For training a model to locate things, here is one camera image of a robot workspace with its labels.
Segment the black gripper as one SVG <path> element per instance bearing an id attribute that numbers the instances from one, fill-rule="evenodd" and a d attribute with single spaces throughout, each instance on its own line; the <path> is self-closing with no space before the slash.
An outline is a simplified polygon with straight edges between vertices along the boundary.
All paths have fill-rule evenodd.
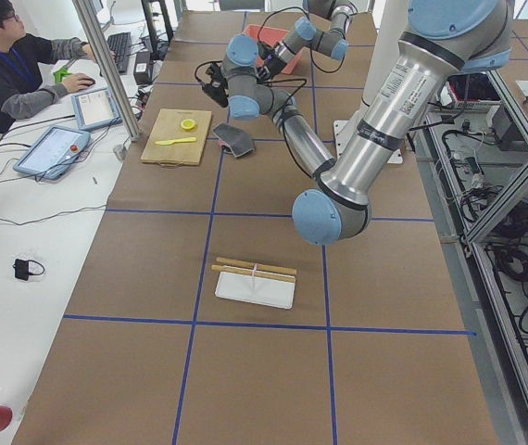
<path id="1" fill-rule="evenodd" d="M 262 66 L 258 68 L 259 79 L 273 79 L 286 67 L 287 62 L 282 58 L 284 45 L 282 42 L 274 46 L 258 41 L 258 55 L 262 59 Z"/>
<path id="2" fill-rule="evenodd" d="M 228 107 L 227 81 L 218 63 L 210 63 L 206 69 L 207 83 L 201 81 L 202 91 L 222 108 Z"/>

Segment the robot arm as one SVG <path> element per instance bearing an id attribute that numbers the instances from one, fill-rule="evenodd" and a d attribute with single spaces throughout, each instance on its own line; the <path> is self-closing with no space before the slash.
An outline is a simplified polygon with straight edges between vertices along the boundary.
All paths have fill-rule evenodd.
<path id="1" fill-rule="evenodd" d="M 269 45 L 258 38 L 258 54 L 263 60 L 258 68 L 261 83 L 280 74 L 304 48 L 340 62 L 344 60 L 348 49 L 346 33 L 358 13 L 357 7 L 351 1 L 303 1 L 301 10 L 304 16 L 278 43 Z M 310 15 L 329 20 L 329 29 L 317 28 Z"/>
<path id="2" fill-rule="evenodd" d="M 238 121 L 269 117 L 315 187 L 294 202 L 297 232 L 315 245 L 361 233 L 371 220 L 372 183 L 430 99 L 456 74 L 495 70 L 509 60 L 510 1 L 407 1 L 407 23 L 392 36 L 398 55 L 342 154 L 334 157 L 310 128 L 293 96 L 273 78 L 302 49 L 342 60 L 355 13 L 347 1 L 307 1 L 304 14 L 274 46 L 237 34 L 220 61 L 207 64 L 203 91 Z"/>

